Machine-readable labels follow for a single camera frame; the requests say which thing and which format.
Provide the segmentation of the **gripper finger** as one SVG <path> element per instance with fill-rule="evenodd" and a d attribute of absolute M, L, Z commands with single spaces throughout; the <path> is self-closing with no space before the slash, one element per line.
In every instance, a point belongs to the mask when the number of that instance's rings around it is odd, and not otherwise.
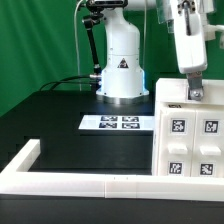
<path fill-rule="evenodd" d="M 188 97 L 190 100 L 200 101 L 204 96 L 202 73 L 194 72 L 186 75 L 188 81 Z"/>

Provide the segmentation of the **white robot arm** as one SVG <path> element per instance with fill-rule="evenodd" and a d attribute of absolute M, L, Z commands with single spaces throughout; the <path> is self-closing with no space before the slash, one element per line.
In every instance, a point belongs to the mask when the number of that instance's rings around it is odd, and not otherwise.
<path fill-rule="evenodd" d="M 103 22 L 107 38 L 107 64 L 98 67 L 101 84 L 96 91 L 100 100 L 133 103 L 148 97 L 145 73 L 139 64 L 140 32 L 126 21 L 124 9 L 147 10 L 157 0 L 87 0 L 90 24 Z M 166 21 L 173 23 L 179 71 L 187 76 L 189 97 L 203 97 L 202 72 L 207 68 L 207 55 L 200 0 L 162 0 Z"/>

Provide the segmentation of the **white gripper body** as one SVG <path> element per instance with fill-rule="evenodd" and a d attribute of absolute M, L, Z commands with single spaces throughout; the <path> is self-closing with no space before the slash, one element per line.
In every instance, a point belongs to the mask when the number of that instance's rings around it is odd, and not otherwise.
<path fill-rule="evenodd" d="M 207 68 L 202 19 L 196 0 L 171 0 L 171 12 L 179 71 L 182 74 Z"/>

